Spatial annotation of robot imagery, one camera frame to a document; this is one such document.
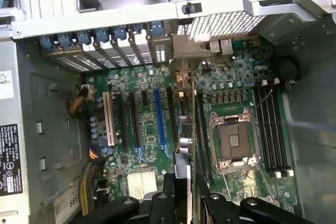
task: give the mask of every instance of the white sticker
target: white sticker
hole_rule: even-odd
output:
[[[54,200],[55,224],[63,224],[78,207],[78,183],[76,183]]]
[[[11,71],[0,72],[0,100],[14,97]]]

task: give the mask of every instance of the black label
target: black label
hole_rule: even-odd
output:
[[[0,126],[0,196],[22,193],[17,124]]]

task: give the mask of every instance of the label sticker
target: label sticker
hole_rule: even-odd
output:
[[[0,100],[14,97],[13,79],[11,71],[0,72]]]
[[[22,192],[17,124],[0,125],[0,196]]]
[[[55,224],[63,224],[78,208],[78,182],[76,182],[54,200]]]

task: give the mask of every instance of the blue pcie slot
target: blue pcie slot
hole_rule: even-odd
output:
[[[166,135],[164,133],[164,119],[163,119],[160,89],[154,89],[154,100],[155,100],[155,107],[156,107],[156,116],[158,120],[157,124],[159,126],[160,146],[161,146],[161,149],[164,149],[164,147],[167,145],[167,141],[166,141]]]

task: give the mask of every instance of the white pci slot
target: white pci slot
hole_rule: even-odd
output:
[[[113,108],[112,108],[112,94],[110,92],[103,92],[104,113],[106,123],[107,142],[109,146],[116,144],[116,136],[114,132]]]

